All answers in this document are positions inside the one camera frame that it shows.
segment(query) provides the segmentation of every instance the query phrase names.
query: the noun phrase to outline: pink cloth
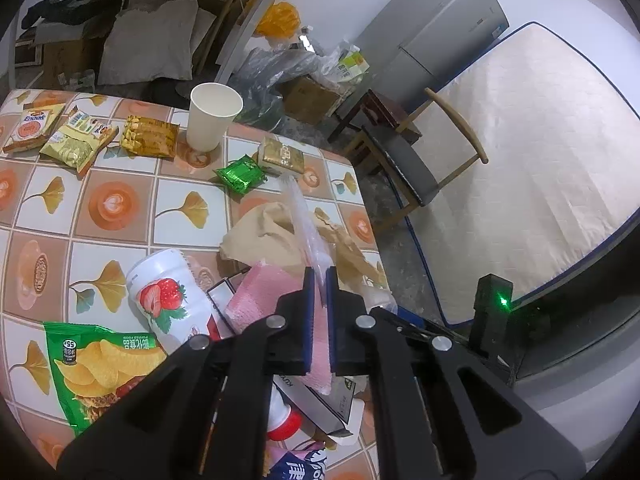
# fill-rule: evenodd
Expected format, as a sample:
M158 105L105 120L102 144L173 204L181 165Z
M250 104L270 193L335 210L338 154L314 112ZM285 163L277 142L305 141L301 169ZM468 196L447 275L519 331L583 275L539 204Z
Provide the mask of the pink cloth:
M300 280L281 268L264 263L255 264L229 301L225 317L237 332L242 332L254 321L273 314L280 296L301 288ZM329 331L326 310L320 301L320 290L317 285L314 300L311 371L302 377L302 382L323 395L331 391Z

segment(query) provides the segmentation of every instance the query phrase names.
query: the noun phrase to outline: strawberry leaf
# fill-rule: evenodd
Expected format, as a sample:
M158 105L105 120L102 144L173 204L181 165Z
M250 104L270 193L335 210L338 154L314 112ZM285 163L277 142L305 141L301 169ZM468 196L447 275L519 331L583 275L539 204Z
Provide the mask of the strawberry leaf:
M152 317L151 318L156 322L156 325L158 326L158 328L160 330L162 330L162 332L165 333L165 334L168 334L169 333L169 329L171 328L171 318L172 318L172 316L169 314L169 312L171 312L171 311L170 310L165 310L163 308L163 309L160 310L160 314L158 314L158 317Z
M187 317L187 311L183 308L176 308L174 310L162 310L162 312L166 312L167 315L172 319L183 319Z

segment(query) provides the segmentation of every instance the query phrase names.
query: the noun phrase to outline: checkered tablecloth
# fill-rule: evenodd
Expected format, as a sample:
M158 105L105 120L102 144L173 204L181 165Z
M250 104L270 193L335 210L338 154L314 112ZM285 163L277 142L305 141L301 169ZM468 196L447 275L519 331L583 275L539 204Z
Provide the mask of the checkered tablecloth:
M220 241L252 207L279 201L280 193L273 178L242 198L208 182L213 169L255 153L265 132L233 124L213 152L196 153L184 139L186 111L129 99L13 91L0 108L0 146L17 126L25 103L51 101L66 103L65 114L77 106L105 123L117 124L120 132L130 114L182 127L174 160L131 156L119 148L116 138L83 180L37 150L11 156L0 153L0 392L34 446L55 464L73 432L50 380L41 322L148 332L127 301L124 276L129 269L154 250L178 247L211 284L232 275L238 270L236 263L220 259ZM306 172L300 187L309 209L320 208L332 222L344 225L366 259L381 266L349 161L308 144L281 140L305 153ZM202 227L197 220L194 223L196 216L202 216L201 211L194 216L195 208L207 211ZM36 265L38 286L34 284ZM117 293L105 294L107 288ZM25 366L28 359L33 360L33 352L46 361L40 368L46 367L47 383L36 382ZM378 476L369 401L366 406L358 442L328 451L327 478ZM284 445L292 449L313 434L314 428L305 421Z

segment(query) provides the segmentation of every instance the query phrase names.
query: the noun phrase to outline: metal screw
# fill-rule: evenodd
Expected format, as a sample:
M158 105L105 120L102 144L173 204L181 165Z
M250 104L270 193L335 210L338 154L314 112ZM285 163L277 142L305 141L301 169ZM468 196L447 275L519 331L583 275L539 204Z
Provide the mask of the metal screw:
M447 350L451 350L453 343L448 337L438 335L431 340L431 346L433 346L436 350L446 352Z
M358 316L356 318L356 325L360 328L373 328L376 325L376 320L371 316Z
M286 323L287 320L278 314L274 314L267 318L267 326L269 328L282 328Z
M210 342L209 336L198 334L189 339L189 346L194 350L204 350Z

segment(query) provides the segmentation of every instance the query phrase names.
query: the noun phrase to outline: gray chair cushion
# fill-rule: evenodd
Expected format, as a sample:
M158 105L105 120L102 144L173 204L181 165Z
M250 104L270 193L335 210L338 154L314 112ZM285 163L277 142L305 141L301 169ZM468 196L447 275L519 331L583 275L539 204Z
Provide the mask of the gray chair cushion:
M438 194L438 182L411 145L388 126L365 126L363 131L384 155L411 191L420 206L425 206Z

